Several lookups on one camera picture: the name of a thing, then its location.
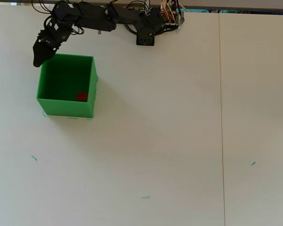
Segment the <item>white table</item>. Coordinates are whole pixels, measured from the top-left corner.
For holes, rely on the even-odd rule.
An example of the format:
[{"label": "white table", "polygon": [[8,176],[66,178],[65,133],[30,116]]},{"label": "white table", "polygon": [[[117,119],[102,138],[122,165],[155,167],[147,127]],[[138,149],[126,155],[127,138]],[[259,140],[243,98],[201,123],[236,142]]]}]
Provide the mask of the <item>white table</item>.
[{"label": "white table", "polygon": [[283,226],[283,16],[220,15],[220,44],[225,223]]},{"label": "white table", "polygon": [[122,25],[70,37],[59,53],[95,57],[90,121],[36,101],[45,17],[0,6],[0,226],[224,225],[218,15],[155,47]]}]

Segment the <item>open green box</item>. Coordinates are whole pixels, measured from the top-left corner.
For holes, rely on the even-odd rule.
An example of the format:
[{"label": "open green box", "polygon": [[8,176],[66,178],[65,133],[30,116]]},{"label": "open green box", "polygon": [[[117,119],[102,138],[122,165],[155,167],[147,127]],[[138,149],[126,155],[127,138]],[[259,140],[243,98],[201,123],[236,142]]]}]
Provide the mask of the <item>open green box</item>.
[{"label": "open green box", "polygon": [[48,115],[92,118],[97,80],[92,56],[56,54],[41,67],[37,100]]}]

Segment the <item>black robotic arm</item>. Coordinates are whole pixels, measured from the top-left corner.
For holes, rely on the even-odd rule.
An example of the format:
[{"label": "black robotic arm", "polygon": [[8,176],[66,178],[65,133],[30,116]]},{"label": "black robotic arm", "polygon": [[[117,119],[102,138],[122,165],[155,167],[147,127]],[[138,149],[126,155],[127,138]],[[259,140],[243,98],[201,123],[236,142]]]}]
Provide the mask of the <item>black robotic arm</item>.
[{"label": "black robotic arm", "polygon": [[[33,46],[33,65],[40,67],[55,55],[62,42],[67,41],[71,34],[83,34],[83,28],[110,32],[119,23],[135,27],[137,45],[153,46],[155,35],[167,31],[166,20],[158,10],[143,13],[112,2],[101,7],[83,1],[69,4],[61,0],[55,4],[50,16],[44,21],[44,30],[38,34]],[[178,28],[178,21],[174,21],[174,24]]]}]

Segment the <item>red block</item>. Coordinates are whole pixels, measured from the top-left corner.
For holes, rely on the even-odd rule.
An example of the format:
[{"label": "red block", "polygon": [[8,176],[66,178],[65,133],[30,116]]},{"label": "red block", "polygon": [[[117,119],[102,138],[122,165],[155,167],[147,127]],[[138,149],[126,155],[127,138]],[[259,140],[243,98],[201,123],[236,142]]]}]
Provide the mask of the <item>red block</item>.
[{"label": "red block", "polygon": [[77,101],[87,101],[88,99],[88,93],[87,92],[83,92],[83,93],[78,93],[76,96],[76,100]]}]

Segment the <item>wire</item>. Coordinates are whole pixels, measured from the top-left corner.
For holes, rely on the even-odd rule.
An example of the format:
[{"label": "wire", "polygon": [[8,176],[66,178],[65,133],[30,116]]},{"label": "wire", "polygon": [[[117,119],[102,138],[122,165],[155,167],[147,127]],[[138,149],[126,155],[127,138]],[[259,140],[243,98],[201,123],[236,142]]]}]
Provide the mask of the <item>wire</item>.
[{"label": "wire", "polygon": [[140,1],[140,0],[132,1],[126,6],[126,8],[130,8],[133,6],[139,6],[145,8],[147,14],[149,14],[150,12],[149,6],[144,1]]},{"label": "wire", "polygon": [[110,4],[115,4],[115,3],[120,2],[120,1],[121,0],[113,0],[113,1],[109,2],[107,5],[105,5],[104,8],[107,8],[108,5],[110,5]]},{"label": "wire", "polygon": [[167,19],[169,20],[169,13],[168,13],[168,11],[167,11],[167,9],[166,9],[166,5],[168,5],[168,3],[167,3],[167,1],[166,0],[163,0],[163,7],[164,7],[164,11],[165,11],[165,14],[166,14],[166,16],[167,16]]},{"label": "wire", "polygon": [[180,6],[181,8],[183,8],[186,12],[189,12],[189,11],[187,10],[187,8],[183,6],[183,4],[179,3],[179,6]]},{"label": "wire", "polygon": [[47,26],[47,21],[51,18],[51,15],[44,20],[44,28]]},{"label": "wire", "polygon": [[43,2],[43,0],[39,0],[39,3],[40,3],[40,5],[41,5],[41,7],[45,10],[45,11],[47,11],[47,12],[51,12],[46,6],[45,6],[45,4],[44,4],[44,2]]},{"label": "wire", "polygon": [[179,15],[181,17],[181,10],[180,10],[180,6],[179,6],[179,1],[178,0],[176,0],[176,4],[177,4],[178,13],[179,13]]},{"label": "wire", "polygon": [[166,11],[165,11],[165,8],[164,8],[164,0],[161,0],[160,12],[166,15]]},{"label": "wire", "polygon": [[75,29],[71,28],[72,30],[72,35],[77,35],[77,34],[84,34],[85,30],[82,27],[77,26],[78,31],[76,31]]},{"label": "wire", "polygon": [[166,2],[166,5],[168,6],[168,8],[169,8],[169,10],[170,10],[170,12],[171,12],[171,15],[172,15],[172,18],[173,18],[173,20],[175,21],[175,17],[174,17],[174,15],[173,15],[173,13],[172,13],[172,10],[171,10],[171,8],[170,8],[170,6],[169,6],[169,4]]},{"label": "wire", "polygon": [[125,28],[126,28],[128,31],[130,31],[132,34],[137,35],[137,32],[133,31],[133,30],[129,27],[129,25],[127,25],[127,24],[124,24],[124,25],[125,25]]},{"label": "wire", "polygon": [[161,29],[159,32],[157,32],[157,33],[155,34],[155,36],[160,35],[160,34],[163,34],[163,33],[166,33],[166,32],[171,32],[171,31],[174,31],[174,30],[176,30],[176,29],[177,29],[177,27],[173,27],[173,28],[163,28],[163,29]]},{"label": "wire", "polygon": [[39,13],[50,14],[50,12],[48,12],[47,10],[46,10],[46,12],[41,12],[41,11],[37,10],[37,9],[34,7],[34,5],[33,5],[33,0],[32,0],[32,7],[34,8],[34,10],[36,10],[36,11],[39,12]]}]

